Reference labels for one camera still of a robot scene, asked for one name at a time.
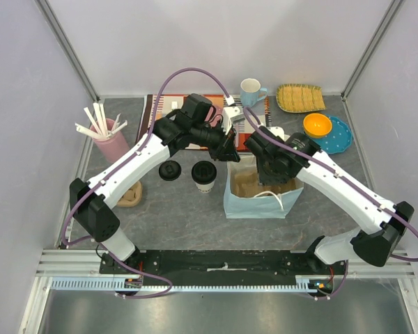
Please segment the black coffee cup lid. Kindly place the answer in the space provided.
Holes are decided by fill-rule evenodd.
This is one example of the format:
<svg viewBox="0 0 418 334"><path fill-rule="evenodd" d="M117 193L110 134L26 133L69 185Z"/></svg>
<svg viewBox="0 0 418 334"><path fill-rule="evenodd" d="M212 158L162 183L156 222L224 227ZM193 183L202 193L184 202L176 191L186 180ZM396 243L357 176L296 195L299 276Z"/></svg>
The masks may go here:
<svg viewBox="0 0 418 334"><path fill-rule="evenodd" d="M191 176L197 184L210 184L217 177L217 169L210 161L199 161L193 165Z"/></svg>

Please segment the white paper cup stack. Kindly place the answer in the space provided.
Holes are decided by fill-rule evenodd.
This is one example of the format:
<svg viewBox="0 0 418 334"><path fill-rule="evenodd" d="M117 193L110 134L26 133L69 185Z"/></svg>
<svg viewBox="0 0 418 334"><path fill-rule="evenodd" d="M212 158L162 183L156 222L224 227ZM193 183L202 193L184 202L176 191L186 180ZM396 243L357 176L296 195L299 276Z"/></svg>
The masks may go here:
<svg viewBox="0 0 418 334"><path fill-rule="evenodd" d="M286 140L285 131L281 127L268 127L269 131L276 137L279 137L281 140Z"/></svg>

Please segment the brown cardboard cup carrier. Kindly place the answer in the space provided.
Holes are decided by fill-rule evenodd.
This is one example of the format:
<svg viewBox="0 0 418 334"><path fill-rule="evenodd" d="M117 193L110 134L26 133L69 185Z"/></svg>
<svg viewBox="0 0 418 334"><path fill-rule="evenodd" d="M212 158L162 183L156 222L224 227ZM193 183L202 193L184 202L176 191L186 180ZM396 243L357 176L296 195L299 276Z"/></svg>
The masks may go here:
<svg viewBox="0 0 418 334"><path fill-rule="evenodd" d="M239 198L252 198L262 190L257 172L236 173L231 181L231 192Z"/></svg>

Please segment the blue white paper bag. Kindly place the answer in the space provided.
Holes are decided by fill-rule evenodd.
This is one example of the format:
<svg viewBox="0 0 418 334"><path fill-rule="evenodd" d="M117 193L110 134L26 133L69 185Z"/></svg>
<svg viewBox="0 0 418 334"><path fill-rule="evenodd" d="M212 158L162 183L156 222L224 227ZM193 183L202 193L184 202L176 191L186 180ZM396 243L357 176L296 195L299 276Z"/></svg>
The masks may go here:
<svg viewBox="0 0 418 334"><path fill-rule="evenodd" d="M266 186L252 198L239 198L231 192L231 181L236 173L257 172L256 158L244 154L238 163L227 163L227 180L224 190L224 212L226 218L286 218L304 190L304 183L292 179L286 184Z"/></svg>

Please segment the white paper coffee cup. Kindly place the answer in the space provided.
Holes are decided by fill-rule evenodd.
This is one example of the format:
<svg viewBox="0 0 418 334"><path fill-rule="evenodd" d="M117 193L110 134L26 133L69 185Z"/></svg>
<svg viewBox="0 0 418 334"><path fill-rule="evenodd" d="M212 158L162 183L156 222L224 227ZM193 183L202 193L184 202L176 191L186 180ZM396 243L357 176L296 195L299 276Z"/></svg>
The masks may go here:
<svg viewBox="0 0 418 334"><path fill-rule="evenodd" d="M216 175L193 175L194 183L201 193L209 193L214 187Z"/></svg>

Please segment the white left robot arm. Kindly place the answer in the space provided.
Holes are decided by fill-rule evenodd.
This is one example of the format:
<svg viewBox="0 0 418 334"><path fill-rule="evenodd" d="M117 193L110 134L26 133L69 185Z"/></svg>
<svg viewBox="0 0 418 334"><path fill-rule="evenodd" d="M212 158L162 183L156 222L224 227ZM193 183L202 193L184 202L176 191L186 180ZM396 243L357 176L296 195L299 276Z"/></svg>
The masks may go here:
<svg viewBox="0 0 418 334"><path fill-rule="evenodd" d="M191 144L207 148L215 161L238 162L233 120L241 109L233 98L227 102L221 119L211 125L206 118L212 102L198 94L187 96L181 108L156 120L117 162L87 182L76 179L70 184L73 218L115 256L114 264L123 273L136 271L139 257L112 209L147 172Z"/></svg>

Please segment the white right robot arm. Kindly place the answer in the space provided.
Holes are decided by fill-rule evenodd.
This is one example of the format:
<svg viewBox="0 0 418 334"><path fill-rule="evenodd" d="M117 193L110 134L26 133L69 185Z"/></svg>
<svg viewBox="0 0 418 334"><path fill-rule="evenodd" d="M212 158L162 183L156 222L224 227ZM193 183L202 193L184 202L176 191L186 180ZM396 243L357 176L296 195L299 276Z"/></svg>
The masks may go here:
<svg viewBox="0 0 418 334"><path fill-rule="evenodd" d="M383 267L405 234L414 208L406 201L387 200L351 177L305 134L287 140L261 126L245 146L256 157L258 180L264 185L297 179L312 186L345 211L357 228L333 237L321 236L305 256L306 268L315 274L342 260L361 259Z"/></svg>

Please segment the yellow bowl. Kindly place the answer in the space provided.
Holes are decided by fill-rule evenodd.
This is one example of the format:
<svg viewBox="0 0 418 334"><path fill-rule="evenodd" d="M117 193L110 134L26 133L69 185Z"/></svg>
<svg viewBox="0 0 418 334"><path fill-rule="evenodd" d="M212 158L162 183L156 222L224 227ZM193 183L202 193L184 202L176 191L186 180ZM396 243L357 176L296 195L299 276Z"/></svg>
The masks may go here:
<svg viewBox="0 0 418 334"><path fill-rule="evenodd" d="M332 121L321 113L310 113L303 122L304 132L312 138L322 138L332 131Z"/></svg>

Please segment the light blue mug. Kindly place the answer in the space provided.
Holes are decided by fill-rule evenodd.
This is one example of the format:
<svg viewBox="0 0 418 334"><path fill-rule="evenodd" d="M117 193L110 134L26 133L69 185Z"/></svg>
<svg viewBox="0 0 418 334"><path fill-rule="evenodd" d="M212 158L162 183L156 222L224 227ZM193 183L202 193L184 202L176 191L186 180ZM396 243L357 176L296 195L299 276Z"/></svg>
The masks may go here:
<svg viewBox="0 0 418 334"><path fill-rule="evenodd" d="M243 106L253 107L268 96L267 88L257 79L247 78L240 84L240 101Z"/></svg>

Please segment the blue polka dot plate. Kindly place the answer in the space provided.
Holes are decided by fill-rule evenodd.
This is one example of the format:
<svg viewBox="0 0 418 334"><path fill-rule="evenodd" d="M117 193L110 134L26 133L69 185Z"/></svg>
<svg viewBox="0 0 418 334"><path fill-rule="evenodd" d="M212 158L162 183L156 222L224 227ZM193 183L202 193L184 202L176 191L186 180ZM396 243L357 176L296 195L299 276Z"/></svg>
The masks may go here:
<svg viewBox="0 0 418 334"><path fill-rule="evenodd" d="M312 140L328 154L345 152L353 142L353 134L349 126L340 118L329 115L327 117L332 122L332 131L327 136Z"/></svg>

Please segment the yellow woven tray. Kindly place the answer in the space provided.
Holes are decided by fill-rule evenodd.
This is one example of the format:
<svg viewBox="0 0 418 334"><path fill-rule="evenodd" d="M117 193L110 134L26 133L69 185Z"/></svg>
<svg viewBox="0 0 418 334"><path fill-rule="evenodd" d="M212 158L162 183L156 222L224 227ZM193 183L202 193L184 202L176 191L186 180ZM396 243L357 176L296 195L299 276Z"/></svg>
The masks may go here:
<svg viewBox="0 0 418 334"><path fill-rule="evenodd" d="M307 84L283 84L276 91L279 108L288 113L308 113L326 109L322 88Z"/></svg>

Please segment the pink straw holder cup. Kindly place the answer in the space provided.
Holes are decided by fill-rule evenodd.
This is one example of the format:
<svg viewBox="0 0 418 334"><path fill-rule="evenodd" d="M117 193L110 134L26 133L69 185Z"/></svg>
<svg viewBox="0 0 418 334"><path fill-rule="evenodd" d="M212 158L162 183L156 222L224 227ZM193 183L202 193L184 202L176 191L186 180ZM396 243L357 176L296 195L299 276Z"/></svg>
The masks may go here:
<svg viewBox="0 0 418 334"><path fill-rule="evenodd" d="M118 161L130 150L122 132L117 132L104 141L99 141L95 138L92 138L92 141L109 163Z"/></svg>

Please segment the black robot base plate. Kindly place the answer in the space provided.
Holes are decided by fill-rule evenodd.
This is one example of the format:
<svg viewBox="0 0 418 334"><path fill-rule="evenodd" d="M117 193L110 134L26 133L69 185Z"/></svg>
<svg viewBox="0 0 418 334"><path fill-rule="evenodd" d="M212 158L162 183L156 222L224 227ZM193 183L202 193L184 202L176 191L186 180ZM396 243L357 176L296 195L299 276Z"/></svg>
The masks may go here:
<svg viewBox="0 0 418 334"><path fill-rule="evenodd" d="M344 261L328 265L311 253L289 250L143 250L125 264L175 287L294 285L296 276L345 273Z"/></svg>

